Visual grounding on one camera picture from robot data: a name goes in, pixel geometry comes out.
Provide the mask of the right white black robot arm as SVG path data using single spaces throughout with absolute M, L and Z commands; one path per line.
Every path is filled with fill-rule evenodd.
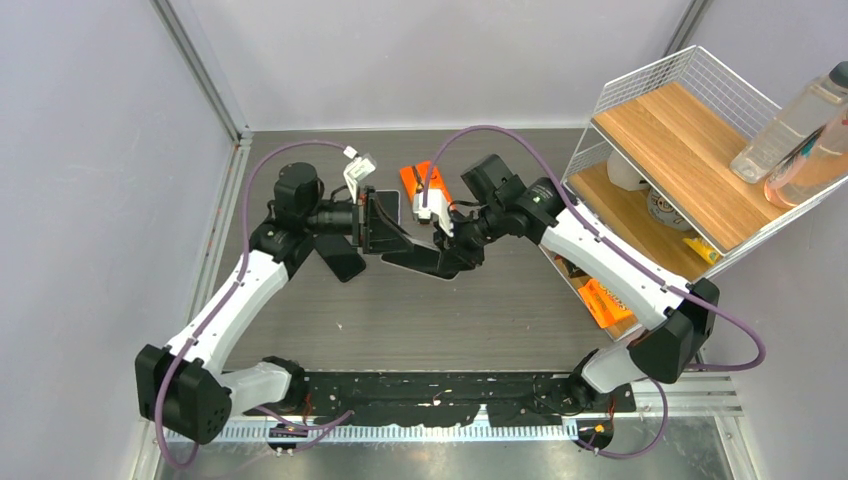
M 584 357 L 569 376 L 571 397 L 596 410 L 621 385 L 649 378 L 675 383 L 693 362 L 714 326 L 718 287 L 691 282 L 654 263 L 595 219 L 561 184 L 541 177 L 530 185 L 491 154 L 461 179 L 479 203 L 478 213 L 455 222 L 449 252 L 477 266 L 482 250 L 511 235 L 571 261 L 617 297 L 641 325 L 639 332 Z

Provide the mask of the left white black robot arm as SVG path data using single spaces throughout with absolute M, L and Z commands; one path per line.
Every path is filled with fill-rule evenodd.
M 364 255 L 411 249 L 379 191 L 364 183 L 375 169 L 369 156 L 352 160 L 343 170 L 351 197 L 337 200 L 324 195 L 313 165 L 296 162 L 281 168 L 268 214 L 249 235 L 227 282 L 166 346 L 147 345 L 137 355 L 145 418 L 206 445 L 232 414 L 269 403 L 293 414 L 305 405 L 307 389 L 290 361 L 268 357 L 232 372 L 225 372 L 224 365 L 264 305 L 312 253 L 339 281 L 348 282 L 365 270 Z

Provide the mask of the orange razor box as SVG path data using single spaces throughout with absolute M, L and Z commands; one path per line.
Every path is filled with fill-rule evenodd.
M 423 161 L 399 169 L 399 176 L 411 205 L 414 204 L 415 196 L 424 190 L 425 175 L 428 173 L 430 166 L 430 161 Z M 430 189 L 440 190 L 448 203 L 453 201 L 437 167 L 431 172 L 428 186 Z

